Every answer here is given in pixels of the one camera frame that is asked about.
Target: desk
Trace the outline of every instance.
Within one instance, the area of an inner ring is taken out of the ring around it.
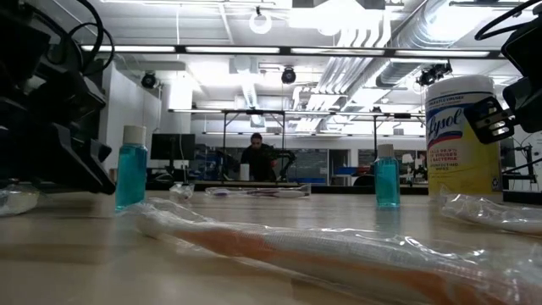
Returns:
[[[168,197],[149,191],[150,197]],[[58,194],[18,217],[0,218],[0,303],[9,305],[359,304],[357,299],[190,249],[175,252],[114,219],[114,197]],[[438,215],[427,197],[401,198],[401,211],[374,195],[223,198],[197,193],[196,212],[224,221],[287,227],[385,230],[491,250],[528,249],[531,237],[496,233]]]

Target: person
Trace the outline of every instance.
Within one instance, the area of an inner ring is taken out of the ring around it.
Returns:
[[[241,155],[242,164],[250,164],[251,175],[256,181],[275,181],[276,175],[273,167],[276,160],[271,157],[273,147],[263,144],[262,135],[254,133],[251,136],[251,145]]]

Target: lysol wipes container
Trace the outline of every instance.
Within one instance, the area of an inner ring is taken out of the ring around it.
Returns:
[[[429,195],[447,191],[500,199],[499,144],[484,145],[463,110],[494,95],[493,81],[482,75],[443,80],[426,91]]]

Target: security camera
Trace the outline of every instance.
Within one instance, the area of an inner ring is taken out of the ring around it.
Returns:
[[[145,76],[141,79],[141,85],[146,89],[154,89],[160,82],[155,76],[154,72],[145,72]]]
[[[296,72],[294,72],[294,68],[286,67],[280,79],[282,80],[283,84],[293,84],[296,81]]]

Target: black cable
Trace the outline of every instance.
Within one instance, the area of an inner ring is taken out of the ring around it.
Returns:
[[[103,29],[102,19],[100,18],[100,15],[96,11],[96,9],[87,0],[77,0],[77,2],[82,4],[91,12],[92,17],[96,21],[96,27],[98,29],[97,38],[96,38],[96,41],[94,42],[94,47],[92,48],[91,52],[88,55],[88,58],[83,63],[83,66],[81,68],[81,73],[84,74],[88,66],[94,61],[94,58],[100,51],[100,47],[102,46],[104,29]]]
[[[62,37],[62,39],[64,39],[68,35],[66,30],[62,28],[62,26],[60,26],[55,20],[53,20],[47,14],[43,13],[40,9],[33,7],[29,5],[28,3],[25,4],[25,8],[29,9],[32,13],[34,13],[44,25],[46,25],[51,30],[53,30],[57,35]],[[69,42],[69,45],[72,47],[73,51],[75,52],[75,59],[77,60],[77,69],[81,69],[81,66],[83,63],[83,54],[79,46],[77,45],[77,43],[75,43],[73,40]],[[51,64],[63,64],[66,61],[65,53],[63,57],[57,62],[51,60],[48,56],[46,56],[46,58]]]
[[[506,28],[502,28],[502,29],[499,29],[499,30],[494,30],[492,32],[486,33],[487,31],[489,31],[491,28],[498,25],[502,21],[512,17],[513,15],[523,11],[524,9],[526,9],[526,8],[530,7],[531,5],[536,4],[536,3],[540,2],[540,1],[542,1],[542,0],[528,0],[527,2],[521,3],[520,5],[518,5],[515,8],[509,10],[508,12],[502,14],[501,16],[491,20],[487,25],[485,25],[482,29],[480,29],[478,31],[478,33],[476,33],[476,35],[474,36],[474,39],[476,39],[477,41],[481,41],[481,40],[490,38],[490,37],[495,36],[495,35],[506,33],[508,31],[514,31],[514,30],[526,25],[527,23],[523,23],[523,24],[520,24],[520,25],[512,25],[512,26],[508,26]]]
[[[68,38],[70,40],[73,40],[73,36],[74,36],[75,32],[82,29],[85,26],[88,26],[88,25],[94,25],[94,26],[98,27],[98,24],[95,23],[95,22],[85,22],[85,23],[77,25],[75,28],[71,29],[71,31],[68,33]],[[111,34],[109,33],[108,30],[103,29],[103,32],[108,37],[109,42],[111,43],[111,53],[109,54],[109,59],[103,65],[103,67],[101,67],[100,69],[97,69],[96,71],[86,72],[86,73],[83,74],[85,76],[93,75],[93,74],[98,73],[98,72],[102,72],[113,62],[113,59],[114,59],[114,56],[115,56],[115,43],[114,43],[113,38],[111,37]]]

